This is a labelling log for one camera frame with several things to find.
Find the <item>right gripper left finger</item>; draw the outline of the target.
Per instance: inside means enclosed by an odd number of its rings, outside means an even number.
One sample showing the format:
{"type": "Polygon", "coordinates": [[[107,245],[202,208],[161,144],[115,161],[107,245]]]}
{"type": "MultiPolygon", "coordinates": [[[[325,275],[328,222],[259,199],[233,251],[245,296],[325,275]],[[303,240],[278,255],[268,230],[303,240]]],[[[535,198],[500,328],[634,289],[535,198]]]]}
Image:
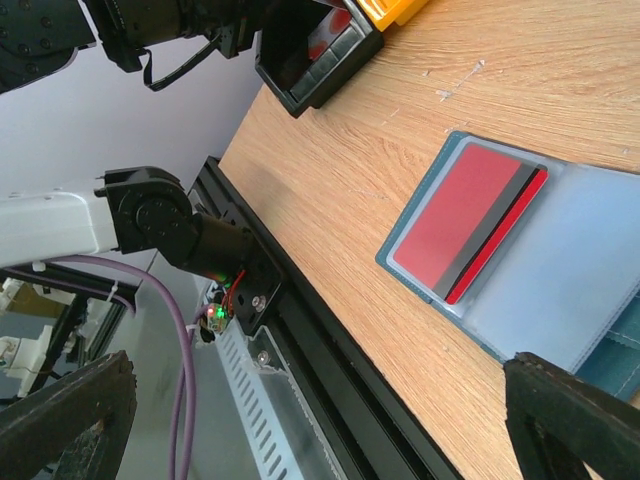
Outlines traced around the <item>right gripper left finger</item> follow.
{"type": "Polygon", "coordinates": [[[1,411],[1,477],[117,477],[137,408],[125,351],[107,354],[1,411]]]}

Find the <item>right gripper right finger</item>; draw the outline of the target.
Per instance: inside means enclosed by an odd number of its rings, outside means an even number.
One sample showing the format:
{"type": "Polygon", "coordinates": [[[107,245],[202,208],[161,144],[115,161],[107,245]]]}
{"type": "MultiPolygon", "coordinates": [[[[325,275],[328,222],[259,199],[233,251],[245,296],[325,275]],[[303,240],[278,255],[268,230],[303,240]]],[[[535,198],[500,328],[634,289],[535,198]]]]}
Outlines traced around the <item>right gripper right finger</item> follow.
{"type": "Polygon", "coordinates": [[[523,352],[503,364],[506,427],[525,479],[639,477],[639,410],[523,352]]]}

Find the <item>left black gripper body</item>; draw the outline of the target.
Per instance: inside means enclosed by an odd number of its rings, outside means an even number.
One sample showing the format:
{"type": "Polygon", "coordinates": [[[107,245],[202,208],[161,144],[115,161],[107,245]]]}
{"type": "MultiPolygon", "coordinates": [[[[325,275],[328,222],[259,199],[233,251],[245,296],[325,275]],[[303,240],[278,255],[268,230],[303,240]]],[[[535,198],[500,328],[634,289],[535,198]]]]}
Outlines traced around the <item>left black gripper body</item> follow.
{"type": "Polygon", "coordinates": [[[145,84],[166,88],[212,52],[227,59],[253,45],[278,1],[101,1],[99,36],[107,57],[127,73],[145,71],[145,84]],[[154,81],[141,57],[151,46],[177,39],[202,37],[201,52],[167,77],[154,81]]]}

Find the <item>teal card holder wallet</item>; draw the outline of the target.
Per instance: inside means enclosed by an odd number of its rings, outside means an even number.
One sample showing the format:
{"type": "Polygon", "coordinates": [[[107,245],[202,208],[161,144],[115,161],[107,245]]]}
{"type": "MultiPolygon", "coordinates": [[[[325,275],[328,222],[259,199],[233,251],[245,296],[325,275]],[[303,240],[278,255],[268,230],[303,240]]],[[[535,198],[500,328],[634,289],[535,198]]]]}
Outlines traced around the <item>teal card holder wallet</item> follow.
{"type": "Polygon", "coordinates": [[[454,131],[380,247],[377,263],[498,361],[532,352],[612,396],[639,390],[639,177],[454,131]],[[468,143],[549,178],[462,299],[447,305],[390,265],[419,204],[468,143]]]}

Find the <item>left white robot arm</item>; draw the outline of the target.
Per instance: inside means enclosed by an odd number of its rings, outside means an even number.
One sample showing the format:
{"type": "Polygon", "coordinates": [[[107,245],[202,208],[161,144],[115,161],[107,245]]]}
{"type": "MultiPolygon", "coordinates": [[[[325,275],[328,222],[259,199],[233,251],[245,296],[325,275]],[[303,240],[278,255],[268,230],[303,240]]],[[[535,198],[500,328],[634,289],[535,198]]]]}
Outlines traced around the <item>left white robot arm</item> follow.
{"type": "MultiPolygon", "coordinates": [[[[317,1],[5,1],[1,90],[51,76],[101,44],[109,60],[158,92],[213,53],[237,56],[270,28],[282,28],[292,46],[320,9],[317,1]]],[[[5,267],[156,250],[176,268],[224,278],[255,249],[247,229],[195,212],[179,180],[157,167],[111,170],[93,187],[1,202],[5,267]]]]}

